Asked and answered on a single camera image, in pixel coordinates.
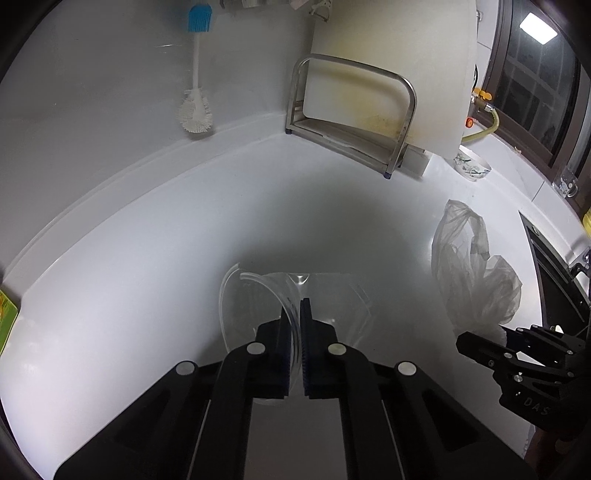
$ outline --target ceiling light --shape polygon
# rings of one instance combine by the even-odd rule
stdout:
[[[542,45],[546,45],[556,35],[556,31],[544,22],[541,18],[536,17],[533,13],[529,13],[525,20],[519,26],[525,33],[528,33],[539,41]]]

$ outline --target white brush handle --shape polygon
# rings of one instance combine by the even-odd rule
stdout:
[[[200,33],[193,35],[193,88],[199,87],[199,38]]]

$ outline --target cutting board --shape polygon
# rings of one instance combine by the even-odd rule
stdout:
[[[445,158],[456,155],[474,78],[475,0],[333,0],[328,23],[316,23],[312,52],[406,77],[417,94],[407,142]],[[407,108],[408,93],[395,80],[310,62],[309,118],[396,138]]]

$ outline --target white plastic bag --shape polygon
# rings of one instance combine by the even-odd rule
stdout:
[[[521,282],[500,255],[488,251],[481,216],[465,203],[447,202],[433,238],[431,270],[456,336],[472,332],[505,346],[508,323],[521,301]]]

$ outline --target sink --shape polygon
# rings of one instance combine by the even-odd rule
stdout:
[[[569,273],[569,266],[548,240],[521,216],[538,276],[543,326],[560,326],[568,335],[585,338],[589,323],[589,299]]]

